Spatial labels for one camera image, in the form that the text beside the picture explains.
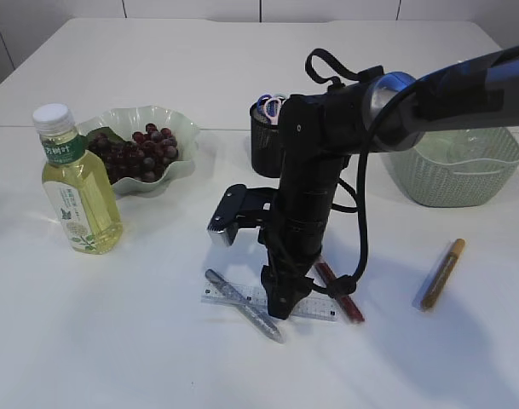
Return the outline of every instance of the bunch of grapes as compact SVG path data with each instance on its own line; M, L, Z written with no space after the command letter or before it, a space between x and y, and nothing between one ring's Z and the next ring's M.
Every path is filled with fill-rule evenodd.
M169 164L177 160L177 140L168 128L157 130L155 124L146 125L146 133L136 131L134 141L112 142L99 133L88 149L99 156L106 166L113 184L123 177L151 183L163 175Z

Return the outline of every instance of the scissors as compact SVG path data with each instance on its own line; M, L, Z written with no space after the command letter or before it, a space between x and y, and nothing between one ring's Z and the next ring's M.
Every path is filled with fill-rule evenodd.
M268 98L265 101L265 105L263 106L263 111L265 113L265 117L270 119L271 125L278 125L278 116L280 115L280 109L282 108L282 104L284 100L277 96L273 96Z
M271 95L271 94L265 94L265 95L261 95L258 99L257 99L257 111L259 113L262 113L264 115L265 111L264 111L264 107L267 105L262 105L262 102L264 100L268 100L270 98L280 98L282 100L282 102L284 102L285 100L287 100L287 96L285 96L284 94L274 94L274 95ZM273 108L270 108L271 111L270 111L270 114L271 115L275 115L275 112L273 111Z

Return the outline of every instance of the pen holder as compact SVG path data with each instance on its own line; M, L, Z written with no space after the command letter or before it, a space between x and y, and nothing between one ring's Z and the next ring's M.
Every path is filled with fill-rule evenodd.
M250 108L250 119L251 167L261 176L280 177L284 151L278 125L272 125L268 118L257 110L257 104Z

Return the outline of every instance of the scissor handle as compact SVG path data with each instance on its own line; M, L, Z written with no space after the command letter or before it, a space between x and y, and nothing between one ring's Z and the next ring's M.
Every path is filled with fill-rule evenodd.
M268 98L265 101L265 105L263 106L263 111L265 113L265 117L270 119L271 125L278 125L278 115L280 114L280 109L282 108L282 100L278 97Z
M272 98L271 94L263 94L259 98L257 98L256 109L259 113L264 114L264 111L262 109L263 106L261 105L261 103L263 102L263 100L268 100L269 98Z

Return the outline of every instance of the bottle cap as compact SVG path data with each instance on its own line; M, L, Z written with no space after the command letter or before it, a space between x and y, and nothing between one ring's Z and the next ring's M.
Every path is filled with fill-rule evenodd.
M32 119L40 135L62 135L75 126L70 109L64 104L48 104L39 107Z

